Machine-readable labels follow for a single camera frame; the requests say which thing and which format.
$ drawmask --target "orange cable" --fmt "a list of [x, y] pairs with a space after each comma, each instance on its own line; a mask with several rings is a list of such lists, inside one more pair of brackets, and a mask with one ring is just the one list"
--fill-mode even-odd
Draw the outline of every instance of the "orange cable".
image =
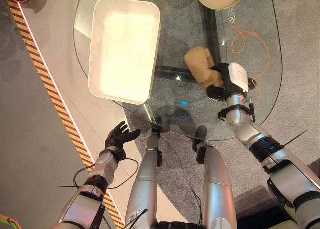
[[[233, 27], [234, 29], [236, 29], [237, 32], [238, 32], [238, 34], [233, 38], [232, 44], [231, 44], [231, 50], [232, 50], [232, 52], [233, 52], [234, 54], [240, 54], [240, 53], [242, 53], [242, 52], [244, 51], [244, 49], [245, 49], [245, 47], [246, 47], [246, 38], [245, 38], [244, 34], [250, 34], [250, 35], [256, 37], [260, 42], [262, 42], [262, 44], [264, 45], [264, 47], [265, 47], [265, 49], [266, 49], [266, 52], [268, 53], [268, 63], [267, 63], [267, 65], [266, 65], [265, 69], [263, 70], [263, 72], [261, 72], [259, 75], [257, 75], [255, 78], [252, 79], [253, 85], [257, 88], [257, 90], [258, 90], [258, 92], [259, 92], [258, 100], [257, 100], [257, 101], [255, 102], [255, 104], [254, 104], [254, 105], [257, 105], [257, 104], [260, 102], [261, 98], [262, 98], [262, 91], [261, 91], [260, 87], [259, 87], [257, 84], [255, 84], [255, 81], [256, 81], [258, 78], [262, 77], [262, 76], [267, 72], [267, 70], [268, 70], [268, 68], [269, 68], [269, 65], [270, 65], [270, 59], [271, 59], [270, 51], [269, 51], [269, 48], [268, 48], [267, 43], [266, 43], [260, 36], [258, 36], [257, 34], [255, 34], [254, 32], [252, 32], [252, 31], [247, 31], [247, 30], [246, 30], [246, 31], [240, 31], [240, 30], [239, 30], [238, 28], [236, 28], [234, 25], [233, 25], [232, 27]], [[235, 43], [236, 39], [238, 38], [238, 36], [241, 36], [241, 37], [242, 37], [243, 45], [242, 45], [241, 50], [235, 51], [235, 50], [234, 50], [234, 43]]]

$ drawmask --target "wire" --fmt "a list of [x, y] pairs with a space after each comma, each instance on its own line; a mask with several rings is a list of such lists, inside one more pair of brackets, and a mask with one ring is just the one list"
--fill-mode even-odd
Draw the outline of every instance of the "wire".
[[145, 214], [147, 211], [148, 211], [148, 209], [144, 209], [143, 212], [141, 212], [141, 214], [138, 215], [138, 216], [134, 219], [134, 222], [132, 223], [132, 225], [130, 226], [129, 229], [132, 229], [132, 228], [134, 227], [134, 225], [137, 223], [137, 221], [141, 218], [141, 216], [142, 216], [143, 214]]
[[304, 132], [300, 133], [299, 135], [297, 135], [295, 138], [293, 138], [292, 140], [290, 140], [289, 142], [287, 142], [286, 144], [284, 144], [283, 146], [285, 147], [286, 145], [288, 145], [289, 143], [292, 143], [295, 139], [301, 137], [303, 134], [305, 134], [308, 130], [305, 130]]
[[108, 188], [109, 190], [117, 189], [117, 188], [121, 187], [123, 184], [125, 184], [127, 181], [129, 181], [137, 173], [137, 171], [139, 169], [139, 162], [137, 162], [135, 159], [131, 159], [131, 158], [127, 158], [126, 160], [134, 161], [136, 163], [137, 167], [136, 167], [135, 172], [127, 180], [122, 182], [120, 185]]
[[93, 164], [93, 165], [87, 166], [87, 167], [85, 167], [85, 168], [82, 168], [82, 169], [78, 170], [78, 171], [74, 174], [74, 176], [73, 176], [73, 184], [74, 184], [74, 186], [75, 186], [76, 188], [78, 188], [78, 189], [80, 188], [80, 187], [78, 186], [78, 184], [77, 184], [77, 176], [79, 175], [79, 173], [81, 173], [81, 172], [83, 172], [83, 171], [85, 171], [85, 170], [87, 170], [87, 169], [89, 169], [89, 168], [93, 168], [95, 165], [96, 165], [96, 164]]
[[[234, 54], [240, 54], [240, 53], [242, 53], [242, 52], [244, 51], [244, 49], [245, 49], [245, 47], [246, 47], [246, 38], [245, 38], [244, 34], [250, 34], [250, 35], [256, 37], [260, 42], [262, 42], [262, 44], [264, 45], [264, 47], [265, 47], [265, 49], [266, 49], [266, 52], [267, 52], [267, 54], [268, 54], [268, 63], [267, 63], [267, 65], [266, 65], [265, 69], [264, 69], [259, 75], [257, 75], [256, 77], [254, 77], [254, 78], [252, 79], [253, 85], [256, 87], [256, 89], [257, 89], [258, 92], [259, 92], [259, 97], [258, 97], [257, 101], [254, 103], [254, 105], [257, 105], [257, 104], [260, 102], [261, 98], [262, 98], [262, 91], [261, 91], [260, 87], [255, 83], [255, 81], [257, 81], [258, 78], [262, 77], [262, 76], [267, 72], [267, 70], [268, 70], [268, 68], [269, 68], [269, 65], [270, 65], [270, 60], [271, 60], [270, 51], [269, 51], [269, 48], [268, 48], [267, 43], [266, 43], [260, 36], [258, 36], [257, 34], [255, 34], [254, 32], [252, 32], [252, 31], [247, 31], [247, 30], [246, 30], [246, 31], [240, 31], [240, 30], [239, 30], [238, 28], [236, 28], [234, 25], [233, 25], [232, 27], [238, 32], [238, 34], [233, 38], [232, 44], [231, 44], [231, 50], [232, 50], [232, 52], [233, 52]], [[234, 49], [234, 44], [235, 44], [235, 41], [236, 41], [236, 39], [238, 38], [238, 36], [241, 36], [241, 37], [242, 37], [243, 44], [242, 44], [242, 48], [241, 48], [239, 51], [235, 51], [235, 49]]]
[[110, 226], [109, 222], [107, 221], [107, 219], [105, 218], [105, 215], [102, 216], [103, 220], [105, 221], [105, 223], [107, 224], [107, 226], [111, 229], [112, 227]]
[[182, 169], [182, 172], [183, 172], [183, 175], [184, 175], [184, 178], [185, 180], [188, 182], [190, 188], [191, 188], [191, 191], [196, 199], [196, 202], [198, 203], [198, 206], [199, 206], [199, 209], [200, 209], [200, 218], [199, 218], [199, 223], [198, 225], [200, 226], [201, 224], [201, 227], [203, 227], [203, 215], [202, 215], [202, 202], [201, 202], [201, 199], [200, 197], [196, 194], [195, 190], [193, 189], [190, 181], [188, 180], [187, 176], [186, 176], [186, 173], [185, 173], [185, 169], [184, 169], [184, 166], [182, 164], [182, 161], [180, 159], [180, 156], [179, 154], [176, 152], [176, 150], [169, 144], [169, 142], [167, 142], [161, 135], [160, 135], [160, 138], [169, 146], [169, 148], [174, 152], [174, 154], [177, 156], [178, 160], [179, 160], [179, 163], [180, 163], [180, 166], [181, 166], [181, 169]]
[[[112, 190], [112, 189], [116, 189], [116, 188], [121, 187], [123, 184], [125, 184], [127, 181], [129, 181], [129, 180], [137, 173], [137, 171], [138, 171], [138, 169], [139, 169], [139, 163], [138, 163], [136, 160], [131, 159], [131, 158], [127, 158], [127, 160], [136, 162], [137, 168], [136, 168], [135, 172], [134, 172], [127, 180], [125, 180], [123, 183], [121, 183], [120, 185], [118, 185], [118, 186], [116, 186], [116, 187], [108, 188], [109, 190]], [[80, 187], [79, 187], [78, 184], [77, 184], [77, 176], [79, 175], [79, 173], [81, 173], [81, 172], [83, 172], [83, 171], [85, 171], [85, 170], [87, 170], [87, 169], [89, 169], [89, 168], [93, 168], [95, 165], [96, 165], [96, 164], [93, 164], [93, 165], [90, 165], [90, 166], [87, 166], [87, 167], [84, 167], [84, 168], [78, 170], [78, 171], [74, 174], [74, 176], [73, 176], [73, 184], [74, 184], [74, 186], [73, 186], [73, 185], [64, 185], [64, 186], [59, 186], [59, 187], [60, 187], [60, 188], [77, 188], [77, 189], [79, 189]], [[132, 224], [132, 226], [133, 226], [133, 225], [139, 220], [139, 218], [140, 218], [144, 213], [146, 213], [147, 211], [148, 211], [148, 209], [145, 209], [138, 217], [136, 217], [136, 218], [134, 219], [134, 220], [136, 220], [136, 221]], [[108, 220], [105, 218], [104, 215], [102, 216], [102, 218], [103, 218], [103, 220], [105, 221], [105, 223], [107, 224], [107, 226], [108, 226], [109, 228], [111, 228]]]

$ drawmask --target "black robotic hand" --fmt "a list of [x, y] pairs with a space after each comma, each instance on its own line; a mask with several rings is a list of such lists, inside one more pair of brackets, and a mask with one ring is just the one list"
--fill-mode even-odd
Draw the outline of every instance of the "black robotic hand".
[[115, 146], [118, 148], [118, 150], [113, 152], [113, 156], [118, 163], [127, 158], [124, 150], [124, 144], [134, 141], [140, 136], [141, 133], [140, 129], [130, 132], [127, 128], [128, 125], [126, 125], [126, 122], [122, 121], [109, 133], [104, 143], [105, 150], [107, 150], [110, 146]]

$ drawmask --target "black cable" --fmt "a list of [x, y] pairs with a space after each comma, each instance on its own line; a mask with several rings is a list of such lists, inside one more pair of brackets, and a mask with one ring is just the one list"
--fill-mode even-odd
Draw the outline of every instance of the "black cable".
[[129, 229], [132, 229], [132, 228], [134, 227], [134, 225], [137, 223], [137, 221], [140, 219], [140, 217], [141, 217], [143, 214], [145, 214], [147, 211], [148, 211], [148, 209], [144, 209], [143, 212], [135, 218], [134, 222], [132, 223], [132, 225], [130, 226]]
[[102, 216], [103, 220], [105, 221], [105, 223], [107, 224], [107, 226], [109, 227], [109, 229], [111, 229], [112, 227], [110, 226], [109, 222], [107, 221], [107, 219], [105, 218], [105, 215]]
[[137, 167], [136, 167], [135, 172], [134, 172], [127, 180], [125, 180], [124, 182], [122, 182], [120, 185], [115, 186], [115, 187], [110, 187], [110, 188], [108, 188], [109, 190], [117, 189], [117, 188], [121, 187], [123, 184], [125, 184], [127, 181], [129, 181], [129, 180], [137, 173], [137, 171], [138, 171], [138, 169], [139, 169], [139, 162], [137, 162], [135, 159], [132, 159], [132, 158], [127, 158], [126, 160], [130, 160], [130, 161], [133, 161], [133, 162], [136, 163]]
[[95, 165], [96, 165], [96, 164], [93, 164], [93, 165], [87, 166], [87, 167], [85, 167], [85, 168], [82, 168], [82, 169], [78, 170], [78, 171], [74, 174], [74, 176], [73, 176], [73, 184], [74, 184], [74, 186], [75, 186], [76, 188], [78, 188], [78, 189], [80, 188], [80, 187], [78, 186], [78, 184], [77, 184], [77, 181], [76, 181], [77, 176], [79, 175], [79, 173], [81, 173], [81, 172], [83, 172], [83, 171], [85, 171], [85, 170], [87, 170], [87, 169], [89, 169], [89, 168], [93, 168]]
[[137, 221], [140, 219], [140, 217], [141, 217], [143, 214], [145, 214], [147, 211], [148, 211], [148, 209], [144, 209], [143, 212], [142, 212], [140, 215], [138, 215], [136, 218], [134, 218], [134, 219], [132, 219], [131, 221], [129, 221], [129, 223], [128, 223], [127, 225], [125, 225], [125, 227], [122, 228], [122, 229], [126, 229], [131, 223], [134, 222], [133, 225], [132, 225], [132, 227], [133, 227], [134, 224], [137, 223]]
[[200, 197], [196, 194], [196, 192], [194, 191], [194, 189], [192, 188], [191, 186], [191, 183], [188, 181], [188, 178], [186, 176], [186, 173], [185, 173], [185, 169], [184, 169], [184, 166], [182, 164], [182, 161], [180, 159], [180, 156], [179, 154], [176, 152], [176, 150], [169, 144], [169, 142], [167, 142], [161, 135], [160, 135], [160, 138], [169, 146], [169, 148], [174, 152], [174, 154], [177, 156], [178, 160], [179, 160], [179, 163], [180, 163], [180, 166], [181, 166], [181, 169], [182, 169], [182, 172], [183, 172], [183, 175], [184, 175], [184, 178], [185, 180], [187, 181], [187, 183], [190, 184], [190, 188], [191, 188], [191, 191], [196, 199], [196, 202], [198, 203], [198, 206], [199, 206], [199, 209], [200, 209], [200, 218], [199, 218], [199, 223], [198, 225], [200, 225], [201, 223], [201, 227], [203, 227], [203, 215], [202, 215], [202, 201], [200, 199]]
[[297, 135], [295, 138], [293, 138], [291, 141], [287, 142], [286, 144], [284, 144], [283, 146], [285, 147], [286, 145], [288, 145], [289, 143], [292, 143], [295, 139], [301, 137], [304, 133], [306, 133], [308, 130], [305, 130], [304, 132], [302, 132], [301, 134]]

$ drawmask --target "silver cylinder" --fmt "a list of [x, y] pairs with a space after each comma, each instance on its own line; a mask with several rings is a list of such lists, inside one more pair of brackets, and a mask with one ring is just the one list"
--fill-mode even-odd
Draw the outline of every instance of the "silver cylinder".
[[225, 162], [214, 147], [204, 158], [203, 225], [206, 229], [236, 229], [237, 215]]
[[139, 216], [145, 209], [148, 211], [141, 216], [133, 228], [149, 229], [157, 222], [157, 162], [159, 136], [152, 134], [147, 142], [138, 174], [133, 184], [125, 224]]

